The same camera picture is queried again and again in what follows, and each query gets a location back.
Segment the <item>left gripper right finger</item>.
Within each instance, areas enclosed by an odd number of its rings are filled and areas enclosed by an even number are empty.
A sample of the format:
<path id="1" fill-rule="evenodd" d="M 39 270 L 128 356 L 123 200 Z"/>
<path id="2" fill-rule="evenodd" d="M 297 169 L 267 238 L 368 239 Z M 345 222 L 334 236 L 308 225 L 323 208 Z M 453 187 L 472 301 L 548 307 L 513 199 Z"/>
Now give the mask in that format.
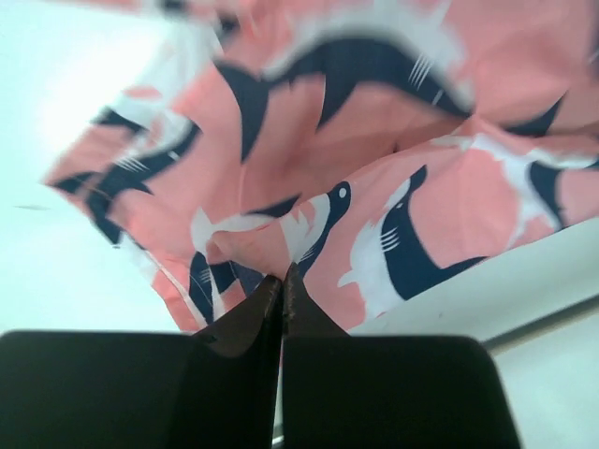
<path id="1" fill-rule="evenodd" d="M 498 370 L 465 336 L 343 331 L 292 265 L 284 281 L 287 448 L 518 448 Z"/>

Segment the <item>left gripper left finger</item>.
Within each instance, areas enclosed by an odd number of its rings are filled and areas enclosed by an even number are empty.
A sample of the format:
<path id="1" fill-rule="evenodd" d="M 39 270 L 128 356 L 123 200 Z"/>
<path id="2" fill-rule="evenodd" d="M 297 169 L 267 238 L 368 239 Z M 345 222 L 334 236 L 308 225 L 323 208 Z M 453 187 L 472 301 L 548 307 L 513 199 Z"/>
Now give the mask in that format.
<path id="1" fill-rule="evenodd" d="M 268 448 L 283 324 L 265 278 L 194 334 L 11 331 L 5 448 Z"/>

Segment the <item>pink shark print shorts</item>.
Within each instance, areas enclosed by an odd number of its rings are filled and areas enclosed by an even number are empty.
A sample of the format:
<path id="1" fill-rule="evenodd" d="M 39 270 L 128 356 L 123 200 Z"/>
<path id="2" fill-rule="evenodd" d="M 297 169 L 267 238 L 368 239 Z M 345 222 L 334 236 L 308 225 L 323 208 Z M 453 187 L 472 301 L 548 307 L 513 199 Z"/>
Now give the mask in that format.
<path id="1" fill-rule="evenodd" d="M 46 183 L 196 331 L 296 266 L 343 328 L 598 214 L 594 1 L 123 1 L 180 21 Z"/>

